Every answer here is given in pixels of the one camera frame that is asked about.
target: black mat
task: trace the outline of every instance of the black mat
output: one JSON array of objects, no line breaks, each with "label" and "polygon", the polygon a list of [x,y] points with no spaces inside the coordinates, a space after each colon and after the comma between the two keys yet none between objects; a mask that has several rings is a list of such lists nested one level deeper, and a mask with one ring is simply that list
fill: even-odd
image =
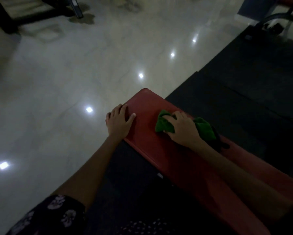
[{"label": "black mat", "polygon": [[[247,31],[167,100],[205,118],[220,134],[293,177],[293,41],[249,42]],[[86,234],[113,234],[156,174],[121,143],[88,212]]]}]

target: gym equipment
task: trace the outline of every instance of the gym equipment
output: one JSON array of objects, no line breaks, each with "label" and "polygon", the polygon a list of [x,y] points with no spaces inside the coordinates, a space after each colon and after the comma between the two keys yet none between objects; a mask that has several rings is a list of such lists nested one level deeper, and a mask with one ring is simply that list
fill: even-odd
[{"label": "gym equipment", "polygon": [[36,21],[41,21],[44,19],[53,18],[56,16],[76,16],[77,18],[83,18],[82,11],[78,5],[77,0],[42,0],[44,3],[50,5],[54,9],[49,11],[44,11],[36,14],[21,16],[12,19],[9,14],[5,11],[4,7],[0,3],[0,27],[7,34],[12,34],[18,31],[18,26],[25,25],[28,23],[33,23]]},{"label": "gym equipment", "polygon": [[[127,103],[128,115],[137,117],[125,141],[179,188],[195,197],[219,220],[238,234],[270,234],[227,184],[203,159],[174,143],[168,135],[154,131],[162,109],[181,111],[148,89],[142,89]],[[228,139],[230,149],[222,154],[240,167],[293,199],[293,179]]]}]

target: right hand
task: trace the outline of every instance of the right hand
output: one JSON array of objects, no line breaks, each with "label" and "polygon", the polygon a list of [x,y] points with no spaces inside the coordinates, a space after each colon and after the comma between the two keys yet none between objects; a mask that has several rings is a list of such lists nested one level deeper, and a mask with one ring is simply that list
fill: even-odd
[{"label": "right hand", "polygon": [[177,119],[168,115],[164,115],[163,118],[167,119],[175,128],[175,133],[165,132],[174,142],[192,148],[203,141],[191,118],[189,118],[184,112],[180,113],[179,111],[174,112],[173,115],[175,115]]}]

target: patterned shorts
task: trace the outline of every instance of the patterned shorts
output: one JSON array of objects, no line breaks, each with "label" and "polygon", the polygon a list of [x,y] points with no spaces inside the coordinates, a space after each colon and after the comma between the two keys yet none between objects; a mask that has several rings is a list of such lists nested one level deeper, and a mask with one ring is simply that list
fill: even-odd
[{"label": "patterned shorts", "polygon": [[69,196],[49,196],[16,223],[7,235],[82,234],[84,212],[84,205]]}]

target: left hand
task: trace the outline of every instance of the left hand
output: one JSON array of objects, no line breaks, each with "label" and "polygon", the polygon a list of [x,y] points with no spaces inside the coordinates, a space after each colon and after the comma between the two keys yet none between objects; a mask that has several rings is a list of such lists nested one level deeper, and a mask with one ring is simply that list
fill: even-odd
[{"label": "left hand", "polygon": [[106,114],[106,126],[109,133],[109,137],[121,141],[124,139],[131,128],[135,114],[132,114],[128,121],[125,120],[125,112],[127,105],[119,104],[111,112]]}]

